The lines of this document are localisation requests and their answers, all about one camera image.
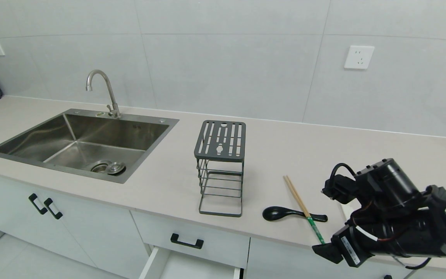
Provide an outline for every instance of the electrical socket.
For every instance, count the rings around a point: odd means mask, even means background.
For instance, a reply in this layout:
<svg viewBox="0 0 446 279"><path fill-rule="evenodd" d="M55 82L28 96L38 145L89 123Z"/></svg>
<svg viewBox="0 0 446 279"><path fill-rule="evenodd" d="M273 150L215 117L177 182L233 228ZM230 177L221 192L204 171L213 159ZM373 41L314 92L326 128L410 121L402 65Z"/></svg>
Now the electrical socket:
<svg viewBox="0 0 446 279"><path fill-rule="evenodd" d="M367 69L374 51L375 47L373 46L350 46L343 67L345 69Z"/></svg>

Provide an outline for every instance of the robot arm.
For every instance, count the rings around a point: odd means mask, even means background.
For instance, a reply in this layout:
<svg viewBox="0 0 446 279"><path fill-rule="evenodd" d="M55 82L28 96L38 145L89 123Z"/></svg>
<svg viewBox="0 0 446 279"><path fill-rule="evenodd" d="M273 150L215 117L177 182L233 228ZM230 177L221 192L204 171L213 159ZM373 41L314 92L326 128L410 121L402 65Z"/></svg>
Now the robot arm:
<svg viewBox="0 0 446 279"><path fill-rule="evenodd" d="M336 175L342 166L354 180ZM419 192L393 159L357 173L340 163L322 193L343 204L357 198L362 207L331 237L331 243L313 246L316 254L334 263L345 258L351 267L375 255L446 257L446 190L431 185Z"/></svg>

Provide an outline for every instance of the drain strainer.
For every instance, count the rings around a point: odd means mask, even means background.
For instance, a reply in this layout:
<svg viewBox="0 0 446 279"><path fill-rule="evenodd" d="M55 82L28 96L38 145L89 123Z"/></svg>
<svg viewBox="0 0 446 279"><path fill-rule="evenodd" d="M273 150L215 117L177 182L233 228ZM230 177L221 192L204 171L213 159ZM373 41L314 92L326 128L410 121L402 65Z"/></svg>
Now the drain strainer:
<svg viewBox="0 0 446 279"><path fill-rule="evenodd" d="M118 175L125 169L123 162L111 162L108 160L97 161L92 164L91 171L95 173L106 173L109 175Z"/></svg>
<svg viewBox="0 0 446 279"><path fill-rule="evenodd" d="M108 160L97 161L92 165L91 171L96 173L105 173L110 164L111 161Z"/></svg>
<svg viewBox="0 0 446 279"><path fill-rule="evenodd" d="M108 174L117 174L120 173L125 168L125 163L123 162L114 162L111 163L107 168L106 172Z"/></svg>

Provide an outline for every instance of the black ladle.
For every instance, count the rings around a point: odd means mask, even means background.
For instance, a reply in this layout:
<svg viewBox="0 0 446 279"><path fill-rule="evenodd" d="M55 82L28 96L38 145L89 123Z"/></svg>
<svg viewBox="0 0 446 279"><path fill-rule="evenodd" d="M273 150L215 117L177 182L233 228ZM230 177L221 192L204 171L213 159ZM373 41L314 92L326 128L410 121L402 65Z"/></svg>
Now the black ladle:
<svg viewBox="0 0 446 279"><path fill-rule="evenodd" d="M292 215L292 214L300 215L304 218L306 217L304 215L304 212L297 211L297 210L291 210L291 209L283 208L283 207L268 207L262 211L262 217L266 221L276 221L278 219L281 219L285 216ZM328 216L326 216L326 215L311 214L311 217L316 222L328 221Z"/></svg>

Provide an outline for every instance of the gray metal rack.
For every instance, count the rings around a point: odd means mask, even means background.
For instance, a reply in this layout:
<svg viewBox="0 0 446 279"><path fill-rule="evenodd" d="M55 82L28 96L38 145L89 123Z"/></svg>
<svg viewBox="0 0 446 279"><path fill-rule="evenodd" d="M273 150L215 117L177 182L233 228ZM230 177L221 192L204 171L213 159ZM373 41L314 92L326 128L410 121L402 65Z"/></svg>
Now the gray metal rack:
<svg viewBox="0 0 446 279"><path fill-rule="evenodd" d="M194 150L201 189L199 213L227 217L242 216L245 129L243 122L216 120L203 122ZM203 209L205 207L230 210L221 212L221 210L205 210Z"/></svg>

